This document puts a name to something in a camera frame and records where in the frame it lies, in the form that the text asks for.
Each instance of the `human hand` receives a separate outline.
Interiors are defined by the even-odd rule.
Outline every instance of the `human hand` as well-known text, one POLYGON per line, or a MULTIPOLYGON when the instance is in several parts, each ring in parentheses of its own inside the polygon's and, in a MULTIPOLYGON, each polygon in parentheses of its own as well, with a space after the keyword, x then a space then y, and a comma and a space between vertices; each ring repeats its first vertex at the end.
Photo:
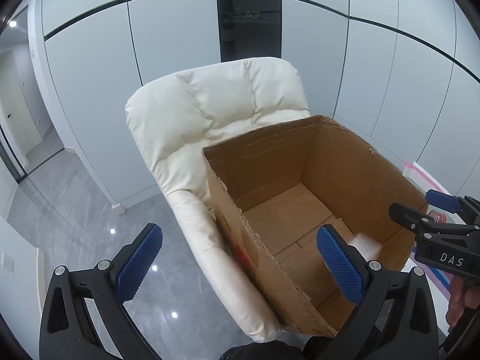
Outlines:
POLYGON ((448 311, 446 320, 448 325, 454 327, 463 315, 465 307, 477 309, 480 305, 480 286, 468 289, 465 292, 463 279, 454 276, 448 287, 450 300, 448 301, 448 311))

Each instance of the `wall outlet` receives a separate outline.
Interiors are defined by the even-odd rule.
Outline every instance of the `wall outlet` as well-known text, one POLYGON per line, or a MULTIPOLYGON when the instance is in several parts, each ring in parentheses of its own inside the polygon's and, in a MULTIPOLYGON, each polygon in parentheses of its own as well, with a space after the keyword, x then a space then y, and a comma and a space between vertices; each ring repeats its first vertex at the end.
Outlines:
POLYGON ((6 269, 12 273, 14 272, 14 260, 5 252, 3 252, 2 266, 3 269, 6 269))

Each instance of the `finger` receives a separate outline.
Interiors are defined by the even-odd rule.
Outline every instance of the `finger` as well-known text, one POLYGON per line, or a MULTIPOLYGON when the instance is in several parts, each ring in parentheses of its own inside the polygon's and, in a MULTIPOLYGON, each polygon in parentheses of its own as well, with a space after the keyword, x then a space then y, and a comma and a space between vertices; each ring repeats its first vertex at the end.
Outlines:
POLYGON ((465 305, 476 310, 480 306, 480 287, 470 288, 465 294, 465 305))
POLYGON ((445 316, 445 319, 447 320, 448 325, 451 327, 454 327, 458 320, 461 318, 463 315, 463 311, 465 310, 465 306, 462 304, 454 303, 451 305, 448 305, 448 311, 445 316))
POLYGON ((448 286, 450 292, 450 301, 452 303, 459 303, 462 300, 463 294, 463 279, 458 276, 454 276, 448 286))

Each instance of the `floor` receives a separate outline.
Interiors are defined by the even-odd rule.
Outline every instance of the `floor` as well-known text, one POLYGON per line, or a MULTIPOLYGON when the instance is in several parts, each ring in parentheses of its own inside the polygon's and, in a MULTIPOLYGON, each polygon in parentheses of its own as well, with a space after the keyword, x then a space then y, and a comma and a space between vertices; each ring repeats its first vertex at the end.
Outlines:
MULTIPOLYGON (((132 242, 145 224, 157 223, 164 233, 158 270, 150 270, 135 298, 124 304, 150 345, 164 359, 215 360, 230 347, 251 342, 203 276, 162 195, 117 216, 78 157, 63 150, 20 183, 8 222, 45 251, 47 287, 56 266, 92 268, 132 242)), ((89 299, 88 307, 105 349, 119 356, 89 299)), ((307 338, 282 335, 299 347, 307 338)))
POLYGON ((29 162, 26 169, 27 173, 30 173, 42 162, 61 149, 63 149, 63 142, 60 140, 54 126, 51 125, 46 131, 42 142, 27 153, 26 157, 29 162))

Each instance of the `chair backrest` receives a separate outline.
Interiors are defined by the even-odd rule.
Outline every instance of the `chair backrest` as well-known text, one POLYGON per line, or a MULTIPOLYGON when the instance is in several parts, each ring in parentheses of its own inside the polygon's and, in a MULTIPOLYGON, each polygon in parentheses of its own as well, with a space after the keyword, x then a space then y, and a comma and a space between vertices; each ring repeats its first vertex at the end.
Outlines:
POLYGON ((207 206, 202 148, 267 125, 310 116, 298 72, 262 57, 173 73, 128 100, 127 124, 164 195, 188 190, 207 206))

